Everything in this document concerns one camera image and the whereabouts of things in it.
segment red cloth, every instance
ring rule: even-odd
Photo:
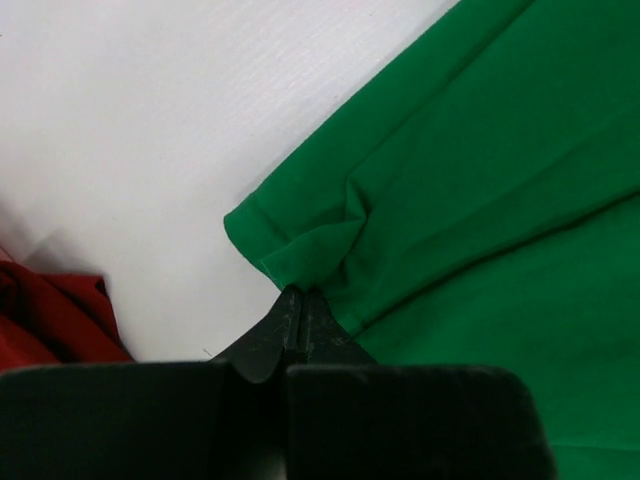
[[[0,261],[0,372],[130,360],[102,278],[39,275]]]

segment black object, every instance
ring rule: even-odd
[[[277,449],[290,480],[555,478],[515,376],[376,365],[293,288],[211,362],[1,376],[0,435],[2,479],[270,478]]]

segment green cloth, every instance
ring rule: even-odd
[[[506,367],[640,478],[640,2],[464,0],[225,219],[379,361]]]

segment white surface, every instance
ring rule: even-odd
[[[0,242],[104,273],[139,360],[277,292],[222,217],[454,0],[0,0]]]

